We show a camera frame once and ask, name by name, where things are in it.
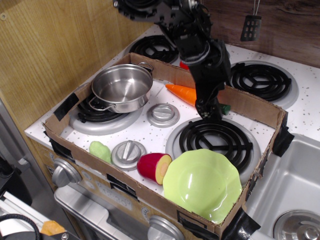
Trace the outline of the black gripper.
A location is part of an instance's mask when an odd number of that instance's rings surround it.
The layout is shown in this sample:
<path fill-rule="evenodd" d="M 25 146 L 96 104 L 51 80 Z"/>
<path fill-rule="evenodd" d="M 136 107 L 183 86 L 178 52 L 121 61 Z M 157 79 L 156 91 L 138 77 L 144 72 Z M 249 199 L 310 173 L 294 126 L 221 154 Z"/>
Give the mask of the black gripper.
<path fill-rule="evenodd" d="M 231 76 L 225 42 L 212 38 L 186 40 L 186 65 L 195 82 L 195 108 L 201 118 L 222 120 L 218 93 Z"/>

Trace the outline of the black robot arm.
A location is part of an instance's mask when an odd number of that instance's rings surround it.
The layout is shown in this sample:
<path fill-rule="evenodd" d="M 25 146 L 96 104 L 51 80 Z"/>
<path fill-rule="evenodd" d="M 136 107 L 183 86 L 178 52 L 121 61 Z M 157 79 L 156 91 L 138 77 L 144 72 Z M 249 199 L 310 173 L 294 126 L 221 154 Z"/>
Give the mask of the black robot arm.
<path fill-rule="evenodd" d="M 211 36 L 206 7 L 198 0 L 115 0 L 113 6 L 132 21 L 159 26 L 193 77 L 198 114 L 221 120 L 218 93 L 231 77 L 231 63 L 224 41 Z"/>

